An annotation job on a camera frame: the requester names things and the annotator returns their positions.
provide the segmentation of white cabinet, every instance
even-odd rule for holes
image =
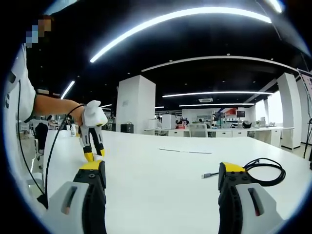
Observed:
[[[232,137],[246,137],[247,131],[246,130],[233,130]]]
[[[216,137],[232,137],[232,131],[217,131]]]
[[[271,130],[271,142],[270,144],[276,147],[279,147],[281,141],[281,130],[280,129],[272,129]]]
[[[184,137],[184,132],[181,130],[170,130],[168,133],[169,137]]]

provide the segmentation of desk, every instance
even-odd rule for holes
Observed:
[[[207,129],[208,136],[212,137],[247,137],[251,132],[254,132],[254,138],[261,140],[270,145],[279,147],[281,132],[283,130],[292,130],[294,128],[284,128],[284,127],[265,127],[265,128],[222,128],[222,129]],[[166,135],[169,137],[190,137],[190,130],[186,129],[144,129],[146,135]]]
[[[53,132],[48,132],[45,160],[55,136]],[[106,149],[105,222],[110,234],[217,233],[218,177],[201,179],[201,175],[217,172],[222,161],[245,165],[264,156],[278,161],[286,170],[286,178],[265,189],[276,200],[283,219],[296,210],[312,180],[307,160],[250,137],[221,140],[102,132]],[[49,168],[49,197],[64,182],[73,180],[85,162],[78,137],[58,138]],[[254,168],[250,172],[262,180],[271,180],[279,174],[275,168]]]

